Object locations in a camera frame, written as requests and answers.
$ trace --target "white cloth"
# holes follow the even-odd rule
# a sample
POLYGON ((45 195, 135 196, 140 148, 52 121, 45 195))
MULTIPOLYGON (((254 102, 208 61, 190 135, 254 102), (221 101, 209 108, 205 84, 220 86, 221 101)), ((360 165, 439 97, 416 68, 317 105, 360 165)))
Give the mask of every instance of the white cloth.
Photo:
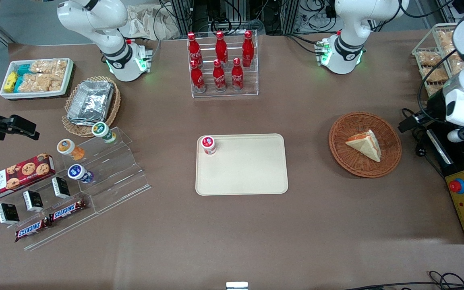
POLYGON ((169 9, 173 13, 173 6, 170 2, 166 3, 165 6, 165 8, 160 4, 127 6, 130 37, 166 40, 180 36, 180 31, 174 21, 175 17, 168 12, 169 9), (157 11, 159 11, 157 18, 153 19, 157 11))

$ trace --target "power switch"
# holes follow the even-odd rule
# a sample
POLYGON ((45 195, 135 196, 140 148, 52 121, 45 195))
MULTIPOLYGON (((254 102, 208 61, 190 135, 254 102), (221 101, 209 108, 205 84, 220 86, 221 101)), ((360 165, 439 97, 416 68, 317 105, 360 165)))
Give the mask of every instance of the power switch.
POLYGON ((464 193, 464 181, 460 178, 449 182, 449 189, 455 193, 462 195, 464 193))

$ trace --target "red bottle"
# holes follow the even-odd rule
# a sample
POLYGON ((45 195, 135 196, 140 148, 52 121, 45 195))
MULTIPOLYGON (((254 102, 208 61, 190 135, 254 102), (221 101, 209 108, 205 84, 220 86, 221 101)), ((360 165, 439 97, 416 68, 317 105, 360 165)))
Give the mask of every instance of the red bottle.
POLYGON ((203 93, 207 89, 203 81, 203 73, 198 68, 198 62, 195 60, 191 61, 191 80, 193 85, 195 85, 196 93, 203 93))
POLYGON ((227 90, 227 84, 225 83, 225 72, 221 67, 221 61, 219 59, 214 59, 214 71, 212 72, 214 76, 214 86, 218 92, 224 92, 227 90))
POLYGON ((252 41, 252 32, 244 33, 243 41, 243 67, 250 68, 254 59, 254 42, 252 41))
POLYGON ((201 68, 203 66, 203 59, 201 58, 201 50, 198 42, 196 41, 195 34, 192 32, 188 33, 187 39, 189 39, 189 56, 191 57, 191 60, 197 61, 198 67, 201 68))
POLYGON ((223 64, 228 64, 228 48, 223 40, 223 31, 216 32, 216 58, 223 64))
POLYGON ((243 90, 243 68, 239 57, 234 58, 234 67, 232 68, 232 88, 235 91, 243 90))

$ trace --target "bread slice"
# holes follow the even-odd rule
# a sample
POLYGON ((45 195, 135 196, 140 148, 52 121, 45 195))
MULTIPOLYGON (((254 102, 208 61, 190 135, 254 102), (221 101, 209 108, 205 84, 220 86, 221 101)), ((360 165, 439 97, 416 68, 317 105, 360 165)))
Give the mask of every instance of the bread slice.
POLYGON ((381 162, 381 148, 372 130, 361 134, 355 134, 345 142, 348 146, 368 156, 368 158, 381 162))

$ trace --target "bottle cap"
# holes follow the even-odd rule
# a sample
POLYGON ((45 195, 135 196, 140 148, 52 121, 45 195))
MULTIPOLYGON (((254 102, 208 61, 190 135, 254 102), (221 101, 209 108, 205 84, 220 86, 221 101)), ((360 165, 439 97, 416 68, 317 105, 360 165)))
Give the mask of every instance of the bottle cap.
POLYGON ((98 122, 92 126, 92 134, 96 137, 104 137, 109 130, 108 125, 103 122, 98 122))
POLYGON ((210 149, 214 147, 214 138, 212 138, 211 136, 203 137, 203 139, 201 140, 201 146, 205 149, 210 149))
POLYGON ((68 176, 74 180, 79 180, 85 174, 85 168, 79 164, 73 164, 69 167, 68 176))
POLYGON ((57 144, 57 151, 60 154, 69 155, 74 151, 74 142, 70 139, 63 139, 57 144))

